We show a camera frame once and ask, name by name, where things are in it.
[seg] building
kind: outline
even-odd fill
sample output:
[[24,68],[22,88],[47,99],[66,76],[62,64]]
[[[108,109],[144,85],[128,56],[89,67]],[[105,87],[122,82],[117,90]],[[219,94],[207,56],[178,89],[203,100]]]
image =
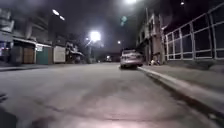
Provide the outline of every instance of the building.
[[151,13],[143,23],[138,39],[136,42],[137,50],[144,55],[144,60],[147,64],[151,60],[163,63],[164,45],[162,44],[162,31],[160,29],[160,16],[156,13]]
[[46,12],[0,9],[1,60],[13,64],[65,63],[66,25]]

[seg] white fence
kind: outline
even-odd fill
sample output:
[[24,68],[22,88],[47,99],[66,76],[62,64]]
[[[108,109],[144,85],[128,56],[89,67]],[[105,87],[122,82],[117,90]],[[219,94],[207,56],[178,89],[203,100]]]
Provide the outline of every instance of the white fence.
[[168,60],[224,59],[224,3],[165,35]]

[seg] road surface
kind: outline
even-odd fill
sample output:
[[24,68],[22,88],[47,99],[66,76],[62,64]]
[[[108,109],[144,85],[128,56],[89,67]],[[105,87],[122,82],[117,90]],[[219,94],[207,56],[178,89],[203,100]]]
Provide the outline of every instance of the road surface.
[[0,81],[9,97],[2,106],[19,128],[209,127],[150,78],[117,64],[1,72]]

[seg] street light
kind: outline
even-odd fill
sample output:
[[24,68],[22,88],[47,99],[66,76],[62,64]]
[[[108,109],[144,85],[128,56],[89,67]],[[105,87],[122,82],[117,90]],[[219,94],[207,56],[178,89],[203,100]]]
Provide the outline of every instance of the street light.
[[125,3],[127,3],[127,4],[135,4],[135,3],[137,3],[137,0],[125,0]]
[[60,16],[60,19],[63,20],[63,21],[65,21],[65,18],[63,16]]
[[52,10],[52,12],[56,15],[56,16],[59,16],[60,14],[59,14],[59,12],[58,11],[56,11],[56,10]]
[[90,32],[90,41],[93,43],[101,40],[101,34],[97,31]]

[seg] storefront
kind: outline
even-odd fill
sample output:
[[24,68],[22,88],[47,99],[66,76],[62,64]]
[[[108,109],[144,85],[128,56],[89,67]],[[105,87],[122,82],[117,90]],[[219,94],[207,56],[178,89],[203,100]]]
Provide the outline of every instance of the storefront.
[[13,46],[12,35],[0,31],[0,61],[10,61],[10,50]]

